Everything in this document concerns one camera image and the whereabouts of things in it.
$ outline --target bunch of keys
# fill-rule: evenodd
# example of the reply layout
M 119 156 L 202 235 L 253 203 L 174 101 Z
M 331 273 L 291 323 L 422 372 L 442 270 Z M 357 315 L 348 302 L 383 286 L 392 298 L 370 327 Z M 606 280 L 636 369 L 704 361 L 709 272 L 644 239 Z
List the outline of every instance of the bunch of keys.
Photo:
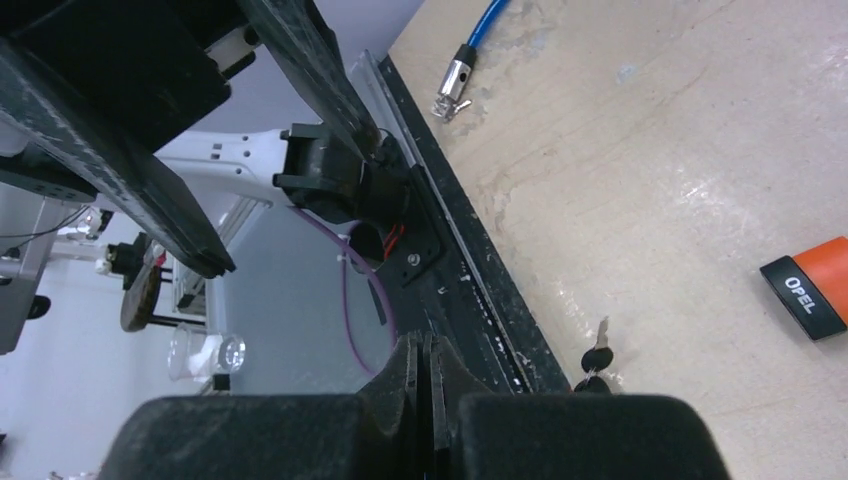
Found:
M 598 325 L 595 345 L 584 353 L 583 358 L 580 359 L 580 366 L 586 372 L 586 378 L 574 387 L 575 392 L 611 393 L 607 382 L 598 376 L 601 370 L 610 366 L 615 357 L 612 349 L 609 348 L 608 328 L 609 317 L 605 317 Z

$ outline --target orange and black object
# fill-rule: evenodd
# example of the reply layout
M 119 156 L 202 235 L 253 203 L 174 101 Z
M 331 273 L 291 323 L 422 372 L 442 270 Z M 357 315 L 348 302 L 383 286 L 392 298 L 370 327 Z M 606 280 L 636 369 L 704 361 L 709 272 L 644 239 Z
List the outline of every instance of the orange and black object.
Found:
M 848 239 L 837 237 L 760 268 L 812 340 L 848 330 Z

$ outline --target blue cable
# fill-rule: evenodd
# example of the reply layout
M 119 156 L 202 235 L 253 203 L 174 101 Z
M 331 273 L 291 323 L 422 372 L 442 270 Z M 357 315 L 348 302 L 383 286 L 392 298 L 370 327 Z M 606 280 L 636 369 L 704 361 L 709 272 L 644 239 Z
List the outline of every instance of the blue cable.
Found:
M 471 36 L 468 37 L 469 46 L 477 48 L 483 43 L 483 37 L 489 33 L 489 29 L 492 28 L 492 24 L 498 19 L 498 15 L 507 3 L 509 3 L 509 0 L 492 0 L 489 8 L 486 9 L 486 12 L 480 17 L 480 21 L 477 22 L 477 26 L 474 27 L 474 31 L 471 32 Z

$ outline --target beige table surface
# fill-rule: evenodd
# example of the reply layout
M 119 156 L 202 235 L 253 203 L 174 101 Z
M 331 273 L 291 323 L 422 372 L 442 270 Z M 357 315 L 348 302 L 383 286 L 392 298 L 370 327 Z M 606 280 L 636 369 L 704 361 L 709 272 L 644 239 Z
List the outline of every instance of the beige table surface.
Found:
M 572 381 L 682 398 L 738 479 L 848 478 L 848 335 L 759 267 L 848 233 L 848 3 L 515 0 L 450 124 L 434 92 L 489 0 L 426 0 L 390 54 Z

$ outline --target transparent plastic container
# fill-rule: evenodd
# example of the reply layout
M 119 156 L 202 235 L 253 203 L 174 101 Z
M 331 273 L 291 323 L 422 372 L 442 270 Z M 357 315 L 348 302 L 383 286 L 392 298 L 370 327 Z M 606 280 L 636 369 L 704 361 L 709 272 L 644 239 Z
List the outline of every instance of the transparent plastic container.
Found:
M 235 373 L 244 363 L 245 344 L 238 335 L 207 332 L 203 327 L 179 324 L 168 352 L 168 376 L 204 382 L 216 373 Z

